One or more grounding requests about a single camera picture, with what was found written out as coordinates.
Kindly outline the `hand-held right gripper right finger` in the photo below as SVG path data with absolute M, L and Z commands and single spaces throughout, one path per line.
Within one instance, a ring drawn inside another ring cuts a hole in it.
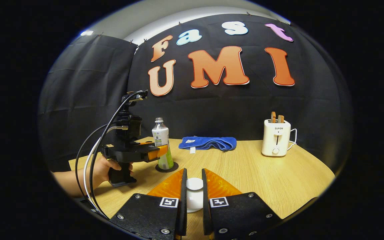
M 203 228 L 209 240 L 263 240 L 282 219 L 255 192 L 242 193 L 216 173 L 202 170 Z

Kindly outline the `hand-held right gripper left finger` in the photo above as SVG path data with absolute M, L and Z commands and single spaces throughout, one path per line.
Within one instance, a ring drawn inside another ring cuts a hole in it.
M 111 223 L 146 240 L 182 240 L 187 228 L 186 181 L 183 168 L 148 194 L 133 194 Z

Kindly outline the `black backdrop cloth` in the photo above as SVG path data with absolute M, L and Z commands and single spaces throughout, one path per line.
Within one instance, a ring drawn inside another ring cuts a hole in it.
M 38 103 L 49 169 L 69 170 L 122 96 L 140 90 L 148 97 L 130 111 L 143 119 L 142 138 L 161 117 L 174 139 L 262 140 L 275 111 L 298 130 L 298 146 L 334 173 L 350 153 L 350 94 L 327 51 L 297 26 L 225 14 L 181 23 L 140 45 L 98 30 L 74 39 L 50 68 Z

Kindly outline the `blue folded towel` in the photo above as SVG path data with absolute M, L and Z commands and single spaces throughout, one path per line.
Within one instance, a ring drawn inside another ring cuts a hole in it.
M 180 149 L 207 150 L 210 148 L 219 149 L 222 152 L 236 149 L 237 140 L 232 137 L 198 137 L 189 136 L 182 138 L 182 142 L 178 145 Z

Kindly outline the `dark round coaster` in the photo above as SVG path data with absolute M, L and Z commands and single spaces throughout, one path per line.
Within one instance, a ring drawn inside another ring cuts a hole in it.
M 167 169 L 167 170 L 164 170 L 164 169 L 161 169 L 161 168 L 159 167 L 159 165 L 157 164 L 157 165 L 155 166 L 155 170 L 157 170 L 157 171 L 160 172 L 160 173 L 169 173 L 169 172 L 173 172 L 173 171 L 177 170 L 178 167 L 179 167 L 179 165 L 177 164 L 177 162 L 173 162 L 173 167 L 171 167 L 171 168 L 169 168 L 169 169 Z

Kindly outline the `clear water bottle green label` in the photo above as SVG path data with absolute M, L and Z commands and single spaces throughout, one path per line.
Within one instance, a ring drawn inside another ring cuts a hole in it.
M 169 147 L 169 128 L 164 125 L 164 120 L 161 117 L 155 119 L 155 126 L 152 129 L 155 146 L 161 146 L 160 159 L 158 167 L 161 170 L 171 170 L 174 167 L 171 150 Z

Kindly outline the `white toaster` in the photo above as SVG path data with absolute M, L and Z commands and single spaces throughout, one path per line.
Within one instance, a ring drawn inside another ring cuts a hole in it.
M 264 134 L 261 153 L 265 156 L 283 157 L 287 154 L 290 142 L 291 125 L 289 122 L 272 123 L 264 121 Z

